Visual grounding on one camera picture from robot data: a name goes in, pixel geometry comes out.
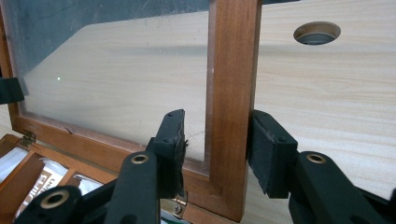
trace metal hinge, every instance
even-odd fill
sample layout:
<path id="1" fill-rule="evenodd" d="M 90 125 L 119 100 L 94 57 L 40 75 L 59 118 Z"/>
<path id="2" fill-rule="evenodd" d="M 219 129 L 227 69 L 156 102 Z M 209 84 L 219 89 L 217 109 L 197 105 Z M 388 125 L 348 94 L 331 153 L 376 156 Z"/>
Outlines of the metal hinge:
<path id="1" fill-rule="evenodd" d="M 24 136 L 18 141 L 18 144 L 20 144 L 23 147 L 29 147 L 35 142 L 35 133 L 29 132 L 29 131 L 24 131 Z"/>
<path id="2" fill-rule="evenodd" d="M 173 215 L 174 217 L 183 218 L 184 211 L 187 207 L 187 193 L 183 198 L 161 199 L 161 209 Z"/>

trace light wood surface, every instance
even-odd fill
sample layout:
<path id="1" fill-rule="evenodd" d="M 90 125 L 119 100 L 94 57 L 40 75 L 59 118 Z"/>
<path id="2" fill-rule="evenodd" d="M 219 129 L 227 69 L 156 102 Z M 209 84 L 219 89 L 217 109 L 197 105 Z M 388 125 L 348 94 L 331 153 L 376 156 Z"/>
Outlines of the light wood surface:
<path id="1" fill-rule="evenodd" d="M 387 199 L 396 187 L 395 11 L 393 0 L 264 6 L 255 104 L 296 138 L 299 150 L 330 156 L 355 185 Z M 297 43 L 294 30 L 311 21 L 336 23 L 340 37 L 323 46 Z M 182 92 L 194 102 L 205 101 L 201 93 L 188 95 L 197 90 L 197 82 L 205 83 L 191 78 L 183 84 L 191 87 L 184 86 Z M 186 78 L 180 75 L 175 80 Z M 145 87 L 152 84 L 146 81 Z M 9 133 L 7 108 L 0 108 L 0 132 Z M 249 174 L 242 223 L 291 223 L 287 201 L 268 200 Z"/>
<path id="2" fill-rule="evenodd" d="M 23 78 L 26 110 L 145 145 L 183 108 L 202 161 L 207 36 L 208 12 L 85 26 Z"/>

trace metal ring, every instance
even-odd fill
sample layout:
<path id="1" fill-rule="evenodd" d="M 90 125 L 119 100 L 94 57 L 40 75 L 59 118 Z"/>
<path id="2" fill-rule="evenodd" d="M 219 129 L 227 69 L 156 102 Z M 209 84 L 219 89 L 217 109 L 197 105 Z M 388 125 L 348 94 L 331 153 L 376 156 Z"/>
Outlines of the metal ring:
<path id="1" fill-rule="evenodd" d="M 148 161 L 149 160 L 149 156 L 148 155 L 137 155 L 137 156 L 134 156 L 132 159 L 131 159 L 131 161 L 134 163 L 134 164 L 142 164 L 142 163 L 145 163 L 146 161 Z"/>
<path id="2" fill-rule="evenodd" d="M 59 200 L 56 200 L 55 202 L 52 202 L 51 199 L 53 200 L 53 197 L 56 196 L 61 196 L 61 198 Z M 57 207 L 63 204 L 64 202 L 66 202 L 69 196 L 70 196 L 69 191 L 65 189 L 57 190 L 49 194 L 47 197 L 45 197 L 43 201 L 41 201 L 40 206 L 45 209 L 51 209 Z"/>
<path id="3" fill-rule="evenodd" d="M 322 164 L 326 162 L 326 159 L 319 154 L 308 154 L 306 155 L 306 158 L 314 163 Z"/>

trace dark wooden frame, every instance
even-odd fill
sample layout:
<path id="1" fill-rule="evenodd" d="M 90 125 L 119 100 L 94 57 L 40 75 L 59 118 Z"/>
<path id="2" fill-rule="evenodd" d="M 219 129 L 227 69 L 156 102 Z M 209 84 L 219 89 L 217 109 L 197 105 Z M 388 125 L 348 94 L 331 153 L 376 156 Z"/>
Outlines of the dark wooden frame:
<path id="1" fill-rule="evenodd" d="M 248 124 L 254 105 L 261 13 L 261 0 L 210 1 L 205 143 L 210 154 L 205 161 L 212 162 L 208 175 L 184 171 L 189 203 L 234 221 L 241 220 L 245 206 Z M 0 16 L 0 65 L 4 77 L 13 77 Z M 42 142 L 115 172 L 131 151 L 143 149 L 121 140 L 98 142 L 83 133 L 23 117 L 17 104 L 8 109 L 13 130 L 31 131 Z"/>

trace glass pane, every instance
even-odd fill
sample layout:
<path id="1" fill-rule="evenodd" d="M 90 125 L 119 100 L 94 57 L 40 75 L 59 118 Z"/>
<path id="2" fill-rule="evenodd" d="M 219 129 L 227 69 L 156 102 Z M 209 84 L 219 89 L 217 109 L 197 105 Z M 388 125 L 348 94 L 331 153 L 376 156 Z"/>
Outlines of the glass pane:
<path id="1" fill-rule="evenodd" d="M 204 159 L 208 1 L 3 1 L 2 10 L 25 116 L 145 145 L 184 108 L 187 157 Z"/>

